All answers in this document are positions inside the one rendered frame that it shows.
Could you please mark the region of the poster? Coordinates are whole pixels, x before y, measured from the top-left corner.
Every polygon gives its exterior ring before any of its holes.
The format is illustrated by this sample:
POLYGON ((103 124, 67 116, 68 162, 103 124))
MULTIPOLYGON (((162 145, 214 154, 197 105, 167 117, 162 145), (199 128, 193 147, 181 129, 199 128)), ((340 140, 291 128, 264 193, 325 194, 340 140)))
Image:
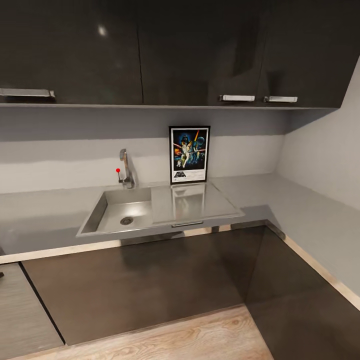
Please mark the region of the poster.
POLYGON ((207 181, 210 125, 169 128, 170 184, 207 181))

